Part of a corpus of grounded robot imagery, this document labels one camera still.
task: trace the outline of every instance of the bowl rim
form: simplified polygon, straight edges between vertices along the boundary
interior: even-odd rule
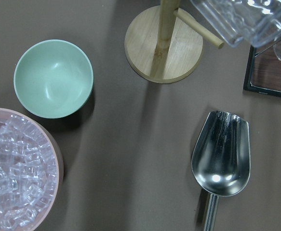
[[[80,53],[84,56],[84,58],[86,59],[86,61],[88,62],[88,65],[89,65],[89,69],[90,69],[90,76],[91,76],[91,83],[90,83],[90,86],[88,88],[88,95],[85,99],[84,102],[82,102],[81,105],[79,105],[78,107],[75,107],[75,109],[71,110],[71,112],[67,113],[67,114],[62,114],[62,115],[55,115],[55,116],[49,116],[49,115],[45,115],[45,113],[40,113],[40,112],[35,112],[34,110],[31,109],[31,107],[29,107],[28,105],[26,105],[24,103],[24,101],[21,99],[18,91],[17,91],[17,85],[16,85],[16,79],[17,79],[17,70],[18,70],[18,67],[21,63],[21,61],[24,59],[24,57],[31,51],[33,50],[35,47],[41,45],[41,44],[44,44],[44,43],[49,43],[49,42],[62,42],[62,43],[65,43],[65,44],[68,44],[74,48],[76,48],[78,51],[80,51]],[[92,90],[93,90],[93,84],[94,84],[94,75],[93,75],[93,68],[92,68],[92,64],[88,58],[88,56],[85,54],[85,52],[80,49],[78,46],[76,46],[75,44],[71,43],[71,42],[68,42],[68,41],[65,41],[65,40],[61,40],[61,39],[48,39],[48,40],[44,40],[44,41],[41,41],[41,42],[38,42],[36,43],[35,45],[31,46],[29,49],[27,49],[25,51],[25,53],[23,53],[23,55],[20,57],[20,59],[18,60],[17,62],[17,65],[15,67],[15,71],[14,71],[14,77],[13,77],[13,85],[14,85],[14,91],[15,91],[15,94],[19,100],[19,102],[24,106],[25,109],[27,109],[29,112],[31,112],[32,114],[36,115],[36,116],[39,116],[39,117],[42,117],[42,118],[47,118],[47,119],[57,119],[57,118],[63,118],[63,117],[66,117],[66,116],[69,116],[71,114],[73,114],[74,112],[78,111],[80,108],[82,108],[84,106],[84,104],[88,101],[88,99],[90,98],[91,96],[91,93],[92,93]]]
[[[55,191],[54,191],[54,198],[50,202],[49,206],[45,209],[44,213],[39,218],[37,223],[35,225],[31,224],[32,226],[30,227],[30,230],[34,231],[45,220],[45,218],[48,216],[50,210],[52,209],[52,207],[54,205],[55,200],[57,199],[59,187],[61,186],[62,181],[63,181],[63,159],[62,159],[61,151],[60,151],[59,146],[57,145],[56,141],[52,137],[52,135],[42,125],[40,125],[39,123],[37,123],[36,121],[31,119],[30,117],[28,117],[28,116],[26,116],[26,115],[24,115],[20,112],[11,110],[11,109],[0,108],[0,111],[15,114],[15,115],[21,116],[21,117],[25,118],[26,120],[28,120],[31,124],[33,124],[43,134],[43,136],[45,137],[45,139],[49,143],[49,145],[52,149],[52,152],[54,154],[54,159],[55,159],[55,162],[56,162],[56,171],[58,173],[58,177],[56,178],[56,182],[55,182],[56,188],[55,188]]]

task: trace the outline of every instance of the stainless steel scoop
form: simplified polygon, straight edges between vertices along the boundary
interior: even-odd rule
[[[210,112],[197,140],[192,171],[210,193],[204,231],[214,228],[218,198],[239,193],[250,177],[248,122],[237,115]]]

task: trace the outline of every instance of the clear plastic container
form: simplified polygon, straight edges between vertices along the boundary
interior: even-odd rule
[[[260,47],[281,34],[281,0],[191,0],[232,47]]]

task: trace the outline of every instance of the mint green bowl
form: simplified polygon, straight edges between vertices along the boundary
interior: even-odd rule
[[[29,48],[14,73],[20,103],[43,118],[61,118],[80,109],[90,97],[93,70],[86,54],[63,40],[46,40]]]

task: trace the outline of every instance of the brown table surface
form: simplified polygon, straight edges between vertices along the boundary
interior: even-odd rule
[[[173,84],[138,76],[125,32],[158,0],[0,0],[0,107],[24,113],[56,139],[65,176],[37,231],[198,231],[206,193],[191,153],[210,111],[250,123],[251,178],[221,198],[216,231],[281,231],[281,98],[243,89],[250,45],[217,50],[204,42],[198,68]],[[181,8],[212,27],[188,0]],[[79,46],[94,69],[94,91],[62,119],[30,114],[13,89],[21,55],[47,39]]]

